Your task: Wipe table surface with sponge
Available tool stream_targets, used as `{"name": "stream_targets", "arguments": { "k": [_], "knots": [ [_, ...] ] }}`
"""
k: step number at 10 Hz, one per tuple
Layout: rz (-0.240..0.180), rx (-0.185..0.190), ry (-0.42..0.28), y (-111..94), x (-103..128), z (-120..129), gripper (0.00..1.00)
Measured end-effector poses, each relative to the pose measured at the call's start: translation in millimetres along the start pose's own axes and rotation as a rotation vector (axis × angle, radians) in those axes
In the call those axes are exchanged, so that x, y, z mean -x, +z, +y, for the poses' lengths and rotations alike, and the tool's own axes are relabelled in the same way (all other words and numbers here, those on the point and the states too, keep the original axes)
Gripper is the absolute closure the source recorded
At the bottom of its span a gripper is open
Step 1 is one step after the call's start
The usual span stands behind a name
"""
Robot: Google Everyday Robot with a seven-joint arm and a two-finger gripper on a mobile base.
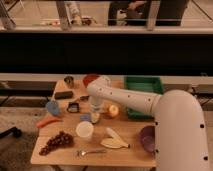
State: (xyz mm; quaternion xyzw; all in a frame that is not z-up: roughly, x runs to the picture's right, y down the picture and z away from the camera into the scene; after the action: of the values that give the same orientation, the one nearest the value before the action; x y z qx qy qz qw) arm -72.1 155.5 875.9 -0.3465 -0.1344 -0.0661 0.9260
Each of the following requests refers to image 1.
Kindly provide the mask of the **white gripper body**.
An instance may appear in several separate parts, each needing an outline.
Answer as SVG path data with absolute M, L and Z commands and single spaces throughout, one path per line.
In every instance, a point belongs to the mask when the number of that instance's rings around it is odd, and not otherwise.
M 100 99 L 90 97 L 89 98 L 90 105 L 90 118 L 93 124 L 96 124 L 100 119 L 100 113 L 102 108 L 102 101 Z

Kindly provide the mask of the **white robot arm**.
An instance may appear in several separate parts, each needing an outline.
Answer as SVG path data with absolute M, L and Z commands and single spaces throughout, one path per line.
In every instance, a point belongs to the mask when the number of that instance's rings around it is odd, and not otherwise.
M 204 112 L 193 95 L 114 88 L 106 75 L 83 83 L 93 106 L 106 99 L 154 117 L 156 171 L 211 171 Z

